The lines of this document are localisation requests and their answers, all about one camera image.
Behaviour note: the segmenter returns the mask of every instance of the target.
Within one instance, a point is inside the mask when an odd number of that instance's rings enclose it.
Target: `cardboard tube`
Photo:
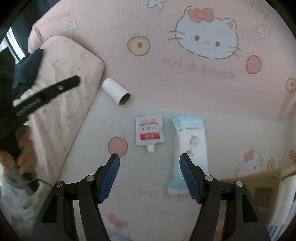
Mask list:
[[[125,88],[111,78],[103,82],[103,89],[119,105],[124,105],[131,97],[131,94]]]

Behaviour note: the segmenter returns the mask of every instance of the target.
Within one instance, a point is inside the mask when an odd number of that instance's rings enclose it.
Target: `sleeve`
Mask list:
[[[38,203],[43,183],[39,182],[38,190],[32,196],[28,196],[24,189],[16,188],[10,182],[3,174],[0,208],[16,234],[26,240],[36,218],[34,208]]]

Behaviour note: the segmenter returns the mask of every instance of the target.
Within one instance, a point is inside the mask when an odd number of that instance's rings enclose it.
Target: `white cap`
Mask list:
[[[147,145],[148,153],[154,152],[154,145]]]

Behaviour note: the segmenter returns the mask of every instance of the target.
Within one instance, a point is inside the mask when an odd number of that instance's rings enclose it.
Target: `dark blue cloth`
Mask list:
[[[42,55],[43,49],[36,49],[15,65],[15,78],[12,86],[13,100],[20,98],[34,84]]]

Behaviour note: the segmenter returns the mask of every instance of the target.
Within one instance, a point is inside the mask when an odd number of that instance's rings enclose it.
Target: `silver screw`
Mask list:
[[[207,180],[207,181],[213,181],[213,177],[211,176],[211,175],[206,175],[205,176],[205,179]]]
[[[58,181],[58,182],[56,183],[56,186],[57,186],[57,187],[61,187],[61,186],[63,186],[63,184],[64,184],[63,181]]]
[[[236,182],[237,186],[242,187],[244,184],[241,181]]]
[[[93,175],[89,175],[89,176],[86,177],[86,179],[87,179],[88,181],[92,181],[92,180],[94,179],[94,176],[93,176]]]

